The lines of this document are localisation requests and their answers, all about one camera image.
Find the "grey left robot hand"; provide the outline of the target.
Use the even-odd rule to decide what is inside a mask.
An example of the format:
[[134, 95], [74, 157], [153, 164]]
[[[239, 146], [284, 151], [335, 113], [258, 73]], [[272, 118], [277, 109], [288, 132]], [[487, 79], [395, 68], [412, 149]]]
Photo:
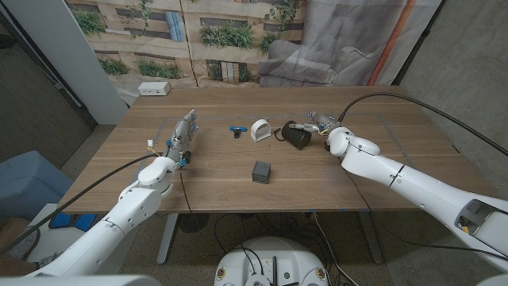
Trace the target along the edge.
[[167, 149], [163, 152], [163, 156], [172, 159], [174, 162], [180, 161], [183, 154], [189, 150], [197, 130], [196, 111], [191, 110], [175, 125], [175, 129], [167, 141]]

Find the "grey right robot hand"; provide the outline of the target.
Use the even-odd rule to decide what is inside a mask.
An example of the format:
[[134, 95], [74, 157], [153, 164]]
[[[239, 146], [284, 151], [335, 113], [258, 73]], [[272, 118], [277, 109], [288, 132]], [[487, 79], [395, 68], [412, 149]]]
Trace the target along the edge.
[[309, 112], [307, 114], [309, 123], [290, 123], [291, 129], [304, 130], [310, 133], [319, 133], [323, 136], [328, 136], [334, 129], [339, 128], [341, 124], [333, 117], [325, 116], [324, 114]]

